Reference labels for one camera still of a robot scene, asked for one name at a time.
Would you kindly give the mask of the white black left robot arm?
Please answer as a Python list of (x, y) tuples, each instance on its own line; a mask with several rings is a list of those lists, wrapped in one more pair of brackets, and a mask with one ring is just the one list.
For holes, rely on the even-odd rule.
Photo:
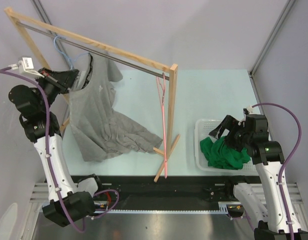
[(50, 110), (59, 94), (67, 94), (71, 90), (79, 70), (42, 68), (12, 75), (34, 84), (34, 87), (13, 87), (8, 98), (20, 112), (20, 124), (43, 165), (48, 185), (48, 205), (42, 208), (43, 214), (60, 227), (66, 227), (93, 214), (96, 210), (94, 200), (101, 199), (105, 193), (95, 174), (82, 178), (78, 183), (72, 180), (63, 154), (59, 122)]

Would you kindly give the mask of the grey adidas t shirt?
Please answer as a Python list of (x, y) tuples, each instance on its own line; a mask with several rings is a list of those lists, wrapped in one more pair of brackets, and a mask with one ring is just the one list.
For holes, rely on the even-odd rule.
[(150, 153), (163, 139), (113, 109), (114, 83), (123, 79), (116, 64), (89, 53), (86, 69), (69, 94), (71, 132), (85, 162), (102, 162), (130, 151)]

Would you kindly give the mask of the green t shirt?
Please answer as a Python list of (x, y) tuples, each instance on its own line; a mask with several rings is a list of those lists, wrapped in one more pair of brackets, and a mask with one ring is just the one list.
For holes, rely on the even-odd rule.
[(242, 170), (251, 157), (244, 148), (238, 152), (225, 144), (225, 137), (212, 141), (210, 137), (199, 142), (200, 151), (207, 160), (209, 167), (225, 170)]

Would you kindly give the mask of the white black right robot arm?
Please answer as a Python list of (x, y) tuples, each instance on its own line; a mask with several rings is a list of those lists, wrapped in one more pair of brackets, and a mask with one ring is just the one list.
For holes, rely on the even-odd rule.
[(209, 132), (220, 139), (224, 131), (226, 146), (240, 152), (247, 150), (259, 175), (265, 203), (246, 182), (231, 183), (224, 188), (225, 196), (239, 202), (254, 226), (256, 240), (308, 240), (308, 231), (303, 230), (294, 212), (284, 170), (285, 161), (281, 145), (269, 139), (268, 120), (262, 114), (247, 114), (244, 120), (227, 115)]

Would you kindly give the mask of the blue wire hanger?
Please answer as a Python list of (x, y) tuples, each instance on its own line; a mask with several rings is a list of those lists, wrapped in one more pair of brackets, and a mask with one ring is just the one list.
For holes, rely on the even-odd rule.
[(81, 54), (77, 55), (77, 56), (74, 57), (74, 58), (71, 58), (71, 57), (66, 53), (65, 50), (61, 50), (61, 48), (60, 48), (60, 46), (61, 46), (60, 40), (65, 40), (65, 38), (64, 38), (64, 37), (61, 37), (61, 36), (59, 36), (59, 35), (56, 35), (56, 36), (53, 38), (53, 45), (54, 45), (54, 48), (55, 48), (55, 50), (56, 50), (59, 54), (61, 54), (61, 55), (64, 57), (66, 63), (67, 63), (68, 66), (69, 66), (69, 69), (70, 69), (70, 70), (73, 70), (73, 69), (74, 69), (74, 63), (75, 63), (80, 57), (85, 56), (85, 55), (88, 55), (89, 53), (88, 53), (88, 52), (84, 52), (84, 53), (81, 53)]

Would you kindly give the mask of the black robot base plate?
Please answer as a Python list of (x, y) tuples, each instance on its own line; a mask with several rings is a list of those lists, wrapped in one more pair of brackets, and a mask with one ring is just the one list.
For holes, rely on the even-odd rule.
[(220, 202), (233, 202), (235, 183), (259, 184), (258, 176), (100, 176), (111, 194), (115, 210), (218, 210)]

